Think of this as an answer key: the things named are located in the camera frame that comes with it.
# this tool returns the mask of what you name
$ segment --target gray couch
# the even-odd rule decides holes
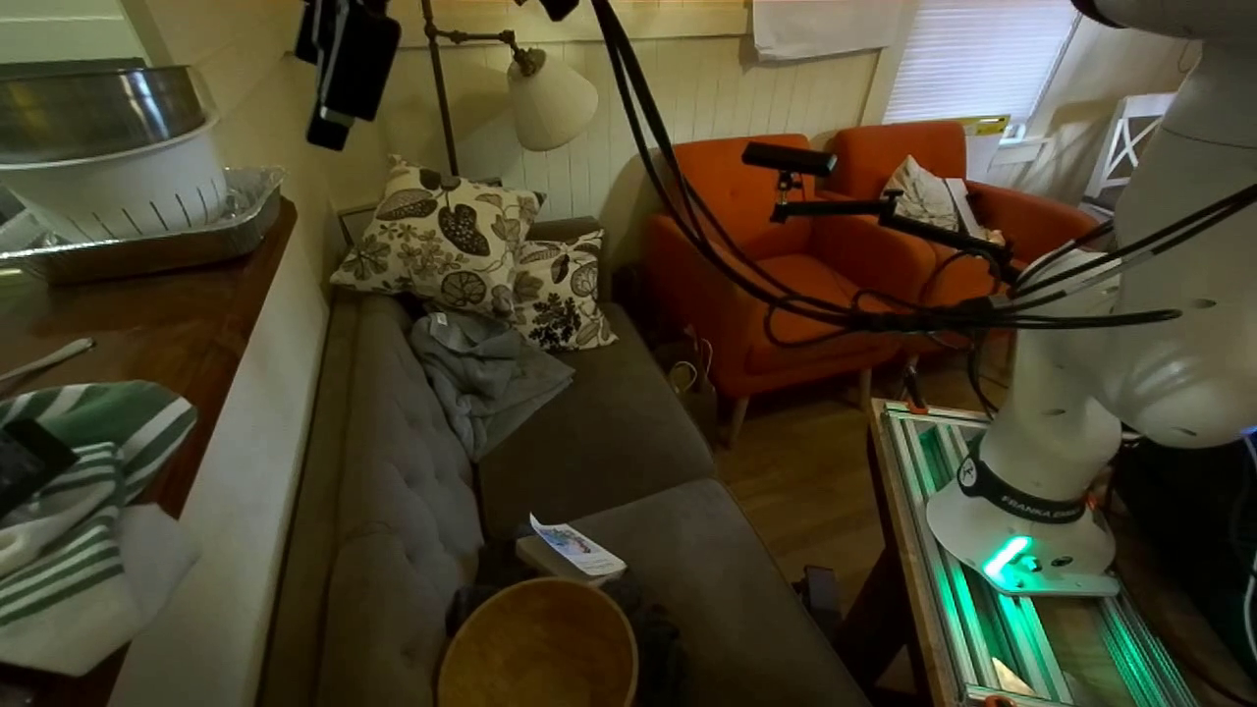
[[[566,355],[574,383],[472,463],[404,307],[333,300],[257,704],[433,704],[449,605],[527,509],[606,542],[665,605],[686,656],[679,704],[862,704],[631,322],[607,317],[620,340]]]

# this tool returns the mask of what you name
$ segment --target gray blanket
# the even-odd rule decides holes
[[[472,461],[483,461],[574,382],[566,362],[527,340],[508,317],[422,315],[411,344]]]

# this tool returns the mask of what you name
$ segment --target wooden table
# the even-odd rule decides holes
[[[883,523],[883,554],[870,564],[855,605],[841,624],[841,656],[862,691],[874,691],[874,679],[887,671],[899,647],[911,656],[916,687],[932,704],[962,704],[966,679],[950,650],[947,616],[933,592],[933,569],[919,533],[919,516],[902,472],[894,467],[892,440],[883,431],[883,404],[866,404],[866,467]],[[1120,542],[1116,575],[1122,581],[1127,605],[1139,622],[1169,647],[1191,691],[1203,704],[1217,704],[1217,682],[1254,704],[1254,682],[1228,661],[1209,624],[1194,605],[1161,577],[1147,542],[1133,533],[1132,520],[1110,506],[1110,526]],[[1095,704],[1132,704],[1116,661],[1102,650],[1090,599],[1052,597],[1038,599],[1046,630],[1052,633],[1057,661]]]
[[[0,396],[68,382],[155,382],[189,396],[196,428],[147,488],[180,516],[290,229],[294,208],[278,195],[278,215],[243,260],[79,285],[52,285],[37,271],[0,277],[0,369],[92,336],[64,366],[0,383]],[[119,668],[120,650],[82,679],[0,668],[0,682],[36,691],[36,704],[107,704]]]

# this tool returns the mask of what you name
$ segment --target white robot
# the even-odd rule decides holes
[[[1010,592],[1116,592],[1110,533],[1086,496],[1122,425],[1161,449],[1217,449],[1257,425],[1257,0],[1074,6],[1116,26],[1203,39],[1203,64],[1116,208],[1116,249],[1127,255],[1064,252],[1029,271],[1022,300],[1064,285],[1038,315],[1177,317],[1016,334],[1005,407],[962,476],[927,503],[933,537]],[[1152,249],[1166,224],[1225,195],[1236,201],[1217,224]],[[1086,260],[1090,271],[1047,281]]]

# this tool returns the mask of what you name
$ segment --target lamp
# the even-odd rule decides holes
[[[433,85],[436,85],[436,107],[438,107],[438,133],[445,133],[445,160],[449,174],[460,174],[460,150],[456,150],[456,133],[450,133],[450,115],[449,115],[449,89],[445,89],[445,65],[438,65],[438,39],[449,44],[472,44],[472,39],[496,39],[510,46],[510,69],[508,69],[508,85],[510,85],[510,107],[515,107],[515,133],[518,144],[527,150],[557,150],[566,144],[574,133],[581,133],[581,125],[593,118],[597,110],[597,89],[583,73],[576,73],[566,64],[553,64],[544,51],[538,46],[518,46],[515,31],[445,31],[433,19],[433,0],[422,0],[422,36],[428,36],[428,55],[433,55]]]

